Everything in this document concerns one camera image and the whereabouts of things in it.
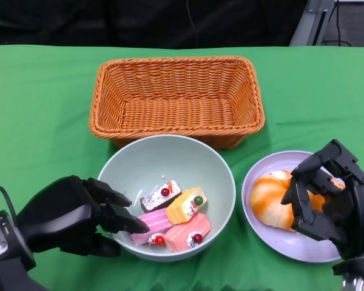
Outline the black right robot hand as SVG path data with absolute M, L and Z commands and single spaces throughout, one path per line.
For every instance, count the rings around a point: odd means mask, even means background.
M 292 230 L 330 240 L 342 259 L 364 255 L 364 171 L 357 161 L 331 140 L 292 171 L 281 201 L 292 206 Z

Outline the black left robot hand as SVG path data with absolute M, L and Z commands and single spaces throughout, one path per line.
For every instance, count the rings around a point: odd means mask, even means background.
M 105 182 L 72 175 L 39 191 L 16 220 L 32 252 L 59 248 L 81 256 L 117 257 L 120 245 L 97 228 L 108 233 L 147 233 L 147 224 L 129 213 L 131 204 Z

